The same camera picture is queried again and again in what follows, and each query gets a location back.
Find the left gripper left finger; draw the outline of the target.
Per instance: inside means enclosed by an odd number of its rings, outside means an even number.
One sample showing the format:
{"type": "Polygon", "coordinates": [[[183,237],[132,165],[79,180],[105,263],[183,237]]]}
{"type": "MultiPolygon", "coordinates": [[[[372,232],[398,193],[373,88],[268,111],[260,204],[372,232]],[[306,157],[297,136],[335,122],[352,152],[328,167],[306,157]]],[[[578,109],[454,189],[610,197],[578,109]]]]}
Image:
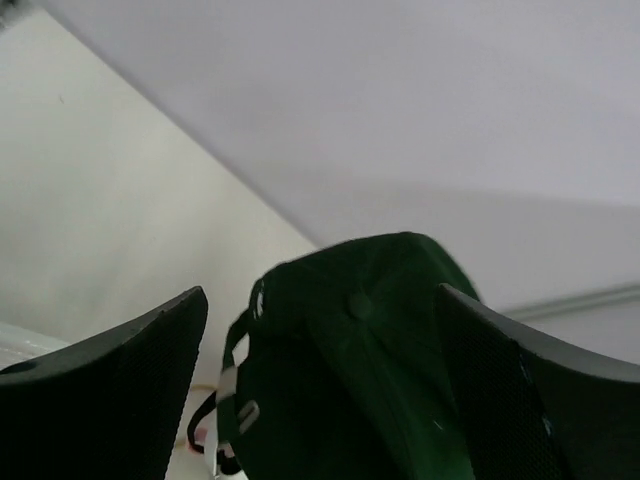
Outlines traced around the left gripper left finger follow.
{"type": "Polygon", "coordinates": [[[204,334],[191,288],[155,309],[1,372],[4,479],[165,477],[204,334]]]}

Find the black baseball cap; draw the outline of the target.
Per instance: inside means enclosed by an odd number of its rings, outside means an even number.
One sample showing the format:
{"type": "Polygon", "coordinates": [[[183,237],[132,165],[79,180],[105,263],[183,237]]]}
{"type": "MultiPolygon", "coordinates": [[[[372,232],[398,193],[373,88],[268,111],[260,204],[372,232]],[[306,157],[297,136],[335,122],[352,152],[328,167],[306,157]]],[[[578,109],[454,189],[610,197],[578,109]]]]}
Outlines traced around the black baseball cap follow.
{"type": "Polygon", "coordinates": [[[230,479],[242,469],[228,444],[218,439],[216,391],[212,391],[192,415],[186,430],[188,447],[203,456],[211,479],[230,479]]]}

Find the dark green baseball cap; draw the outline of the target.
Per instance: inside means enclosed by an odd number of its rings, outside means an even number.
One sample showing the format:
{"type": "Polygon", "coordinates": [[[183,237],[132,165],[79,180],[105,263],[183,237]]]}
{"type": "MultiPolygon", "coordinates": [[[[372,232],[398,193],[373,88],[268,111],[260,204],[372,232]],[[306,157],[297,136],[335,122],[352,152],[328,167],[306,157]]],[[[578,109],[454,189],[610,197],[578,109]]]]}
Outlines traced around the dark green baseball cap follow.
{"type": "Polygon", "coordinates": [[[349,240],[277,265],[228,330],[218,442],[250,479],[469,479],[434,319],[474,286],[432,238],[349,240]]]}

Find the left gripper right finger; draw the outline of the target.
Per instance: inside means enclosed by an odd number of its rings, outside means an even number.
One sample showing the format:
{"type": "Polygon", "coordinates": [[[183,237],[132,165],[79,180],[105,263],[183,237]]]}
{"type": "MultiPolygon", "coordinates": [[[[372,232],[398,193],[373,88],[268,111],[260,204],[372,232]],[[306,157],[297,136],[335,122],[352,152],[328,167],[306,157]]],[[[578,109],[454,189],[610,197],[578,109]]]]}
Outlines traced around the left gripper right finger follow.
{"type": "Polygon", "coordinates": [[[478,479],[637,480],[639,367],[505,317],[449,285],[435,321],[478,479]]]}

